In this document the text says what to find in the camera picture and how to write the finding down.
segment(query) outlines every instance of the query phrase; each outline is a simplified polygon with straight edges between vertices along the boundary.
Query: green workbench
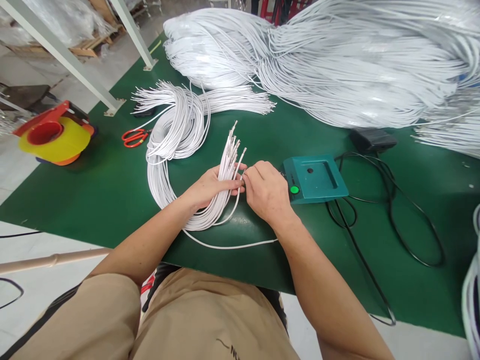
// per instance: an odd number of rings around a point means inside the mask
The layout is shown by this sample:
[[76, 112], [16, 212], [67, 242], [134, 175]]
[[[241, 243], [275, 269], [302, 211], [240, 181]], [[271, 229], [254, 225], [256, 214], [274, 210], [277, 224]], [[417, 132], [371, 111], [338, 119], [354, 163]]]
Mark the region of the green workbench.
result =
[[[155, 50], [153, 57], [159, 61], [152, 71], [143, 71], [144, 63], [139, 59], [112, 88], [112, 95], [129, 99], [135, 87], [152, 87], [159, 79], [174, 85], [189, 84], [171, 67], [163, 47]], [[175, 192], [181, 194], [208, 168], [220, 163], [235, 120], [238, 120], [235, 134], [247, 147], [244, 162], [248, 165], [266, 160], [279, 167], [292, 156], [327, 153], [337, 156], [354, 149], [348, 130], [326, 125], [275, 96], [271, 99], [277, 105], [268, 115], [244, 111], [213, 114], [203, 147], [187, 159], [169, 163]], [[133, 109], [134, 102], [128, 100], [115, 117], [105, 117], [106, 107], [97, 104], [89, 116], [99, 127], [99, 134], [79, 160], [64, 167], [40, 164], [0, 207], [0, 220], [109, 248], [117, 246], [146, 222], [159, 210], [147, 182], [147, 147], [126, 148], [121, 140], [125, 131], [144, 121], [130, 115]], [[353, 232], [398, 320], [464, 336], [461, 288], [476, 250], [472, 213], [480, 203], [480, 161], [415, 143], [410, 128], [391, 133], [398, 139], [398, 145], [381, 158], [391, 166], [405, 193], [436, 225], [445, 247], [446, 265], [427, 268], [407, 254], [390, 226], [384, 204], [356, 201], [359, 219]], [[385, 196], [380, 176], [365, 162], [346, 160], [343, 177], [352, 195]], [[332, 221], [326, 206], [306, 204], [293, 208], [367, 311], [385, 316], [380, 296], [347, 232]], [[401, 195], [395, 200], [394, 212], [411, 247], [423, 259], [434, 262], [439, 252], [425, 220]], [[242, 195], [230, 221], [195, 236], [212, 245], [233, 246], [274, 239], [275, 235]], [[289, 265], [278, 242], [239, 250], [215, 250], [180, 233], [164, 260], [257, 286], [294, 292]]]

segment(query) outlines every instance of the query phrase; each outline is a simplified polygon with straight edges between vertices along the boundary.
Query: forearm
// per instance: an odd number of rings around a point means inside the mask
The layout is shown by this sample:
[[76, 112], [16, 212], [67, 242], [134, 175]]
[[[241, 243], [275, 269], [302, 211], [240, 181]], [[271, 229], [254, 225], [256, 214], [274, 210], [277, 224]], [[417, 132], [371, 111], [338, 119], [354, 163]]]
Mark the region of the forearm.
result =
[[300, 219], [295, 214], [287, 218], [272, 227], [287, 256], [298, 301], [319, 341], [367, 359], [392, 359], [362, 304]]
[[121, 274], [142, 286], [196, 210], [180, 196], [122, 241], [88, 277]]

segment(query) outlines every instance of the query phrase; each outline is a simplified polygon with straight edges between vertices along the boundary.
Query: cable pile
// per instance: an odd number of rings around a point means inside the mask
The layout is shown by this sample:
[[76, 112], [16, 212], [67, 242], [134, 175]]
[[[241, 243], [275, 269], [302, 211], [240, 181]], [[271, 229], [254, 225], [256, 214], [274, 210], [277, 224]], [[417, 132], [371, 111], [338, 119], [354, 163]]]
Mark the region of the cable pile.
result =
[[423, 114], [426, 124], [415, 128], [416, 142], [480, 159], [480, 89], [457, 91], [445, 107]]
[[480, 359], [480, 334], [476, 319], [479, 316], [479, 290], [478, 280], [480, 275], [480, 205], [473, 212], [473, 228], [477, 235], [477, 250], [471, 261], [461, 291], [461, 314], [463, 328], [470, 348], [472, 359]]
[[[196, 152], [205, 142], [210, 127], [211, 114], [226, 110], [243, 110], [257, 114], [268, 114], [275, 104], [269, 100], [267, 93], [254, 93], [250, 86], [243, 85], [203, 92], [196, 95], [192, 89], [173, 86], [168, 82], [157, 83], [157, 88], [137, 89], [132, 98], [139, 102], [135, 112], [143, 112], [159, 105], [167, 107], [154, 116], [145, 125], [157, 119], [147, 145], [147, 177], [151, 194], [158, 206], [163, 209], [173, 202], [177, 196], [169, 179], [168, 161], [184, 159]], [[240, 140], [234, 136], [235, 125], [230, 130], [220, 162], [219, 180], [234, 180], [246, 149], [240, 157], [238, 149]], [[183, 231], [197, 243], [213, 249], [241, 249], [268, 244], [276, 240], [262, 241], [239, 246], [213, 246], [205, 244], [189, 231], [202, 231], [228, 221], [239, 201], [240, 192], [236, 196], [235, 205], [230, 214], [219, 221], [224, 208], [230, 199], [231, 191], [222, 191], [210, 204], [195, 213]]]
[[479, 82], [479, 14], [473, 0], [323, 0], [273, 28], [203, 9], [165, 23], [165, 52], [197, 85], [250, 81], [333, 126], [402, 128]]
[[239, 10], [204, 8], [163, 24], [172, 66], [205, 89], [247, 84], [268, 56], [268, 21]]

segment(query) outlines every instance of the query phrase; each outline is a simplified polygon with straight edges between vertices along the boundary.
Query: scissor handle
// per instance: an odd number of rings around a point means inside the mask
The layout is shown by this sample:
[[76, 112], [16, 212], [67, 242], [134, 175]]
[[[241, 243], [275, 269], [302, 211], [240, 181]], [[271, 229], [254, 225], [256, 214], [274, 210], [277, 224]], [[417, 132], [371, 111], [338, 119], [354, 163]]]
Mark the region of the scissor handle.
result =
[[148, 132], [145, 132], [144, 129], [129, 130], [122, 135], [121, 139], [123, 140], [123, 145], [125, 145], [126, 148], [135, 148], [139, 146], [141, 143], [143, 143], [148, 135], [149, 135]]

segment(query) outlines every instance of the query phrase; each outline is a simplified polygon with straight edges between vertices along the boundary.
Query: teal device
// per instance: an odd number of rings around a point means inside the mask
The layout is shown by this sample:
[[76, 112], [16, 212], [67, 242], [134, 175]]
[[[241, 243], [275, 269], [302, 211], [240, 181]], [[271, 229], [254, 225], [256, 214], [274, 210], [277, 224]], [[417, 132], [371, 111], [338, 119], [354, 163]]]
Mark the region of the teal device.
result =
[[331, 155], [290, 157], [280, 171], [288, 182], [291, 204], [326, 203], [349, 194]]

